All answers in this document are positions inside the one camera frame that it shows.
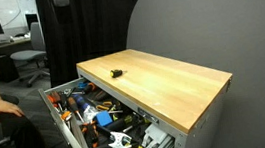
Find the person's bare hand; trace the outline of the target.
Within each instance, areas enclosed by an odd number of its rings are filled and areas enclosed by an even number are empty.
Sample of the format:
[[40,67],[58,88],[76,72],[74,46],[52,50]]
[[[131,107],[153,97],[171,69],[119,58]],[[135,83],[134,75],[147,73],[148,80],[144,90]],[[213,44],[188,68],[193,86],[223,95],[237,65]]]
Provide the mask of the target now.
[[22,117],[24,115],[21,108],[18,107],[16,104],[12,104],[2,99],[0,99],[0,113],[11,113],[15,114],[18,117]]

